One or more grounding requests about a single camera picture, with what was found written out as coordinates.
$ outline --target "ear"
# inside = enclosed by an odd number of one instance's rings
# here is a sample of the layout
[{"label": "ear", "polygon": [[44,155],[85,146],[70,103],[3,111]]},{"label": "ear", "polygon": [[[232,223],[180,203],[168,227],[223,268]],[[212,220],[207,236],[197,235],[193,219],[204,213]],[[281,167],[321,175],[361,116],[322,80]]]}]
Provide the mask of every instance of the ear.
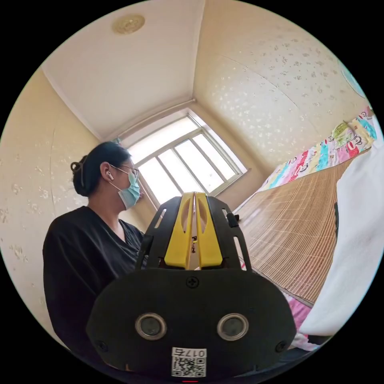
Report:
[{"label": "ear", "polygon": [[108,176],[107,174],[108,172],[110,172],[114,177],[114,168],[111,167],[111,165],[108,162],[104,161],[103,163],[100,164],[100,174],[105,181],[110,182],[111,178]]}]

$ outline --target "black shirt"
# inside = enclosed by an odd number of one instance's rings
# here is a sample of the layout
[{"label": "black shirt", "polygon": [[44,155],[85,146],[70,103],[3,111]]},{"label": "black shirt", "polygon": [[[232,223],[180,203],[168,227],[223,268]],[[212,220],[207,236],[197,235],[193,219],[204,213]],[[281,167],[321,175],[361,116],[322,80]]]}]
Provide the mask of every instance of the black shirt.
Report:
[{"label": "black shirt", "polygon": [[143,233],[122,220],[126,241],[88,207],[57,217],[44,246],[44,291],[53,329],[74,354],[105,366],[86,324],[97,296],[134,270]]}]

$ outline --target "bamboo mat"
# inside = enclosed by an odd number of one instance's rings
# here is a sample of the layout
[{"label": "bamboo mat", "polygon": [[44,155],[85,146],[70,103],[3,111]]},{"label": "bamboo mat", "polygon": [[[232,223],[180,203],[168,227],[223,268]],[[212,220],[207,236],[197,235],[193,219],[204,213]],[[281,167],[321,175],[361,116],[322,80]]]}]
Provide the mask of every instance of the bamboo mat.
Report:
[{"label": "bamboo mat", "polygon": [[351,160],[258,192],[236,213],[252,268],[310,306],[336,245],[336,182]]}]

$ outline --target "yellow plastic part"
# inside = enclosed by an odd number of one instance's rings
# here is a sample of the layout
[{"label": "yellow plastic part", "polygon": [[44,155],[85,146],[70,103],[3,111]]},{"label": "yellow plastic part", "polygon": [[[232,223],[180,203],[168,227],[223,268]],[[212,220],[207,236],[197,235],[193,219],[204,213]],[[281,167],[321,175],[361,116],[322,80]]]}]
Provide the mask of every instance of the yellow plastic part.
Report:
[{"label": "yellow plastic part", "polygon": [[193,193],[184,193],[179,212],[169,241],[165,264],[167,266],[188,269],[192,247]]},{"label": "yellow plastic part", "polygon": [[219,266],[223,258],[205,193],[195,194],[195,205],[200,270],[205,267]]}]

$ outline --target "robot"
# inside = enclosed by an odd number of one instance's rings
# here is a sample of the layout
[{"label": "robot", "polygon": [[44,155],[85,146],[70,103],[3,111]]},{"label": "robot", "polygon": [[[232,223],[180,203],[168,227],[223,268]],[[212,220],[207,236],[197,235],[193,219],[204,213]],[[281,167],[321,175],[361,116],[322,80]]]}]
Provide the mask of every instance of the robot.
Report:
[{"label": "robot", "polygon": [[[188,269],[194,212],[199,270]],[[185,193],[160,206],[136,269],[100,294],[86,331],[104,362],[119,370],[209,382],[272,366],[296,327],[280,290],[252,271],[228,205]]]}]

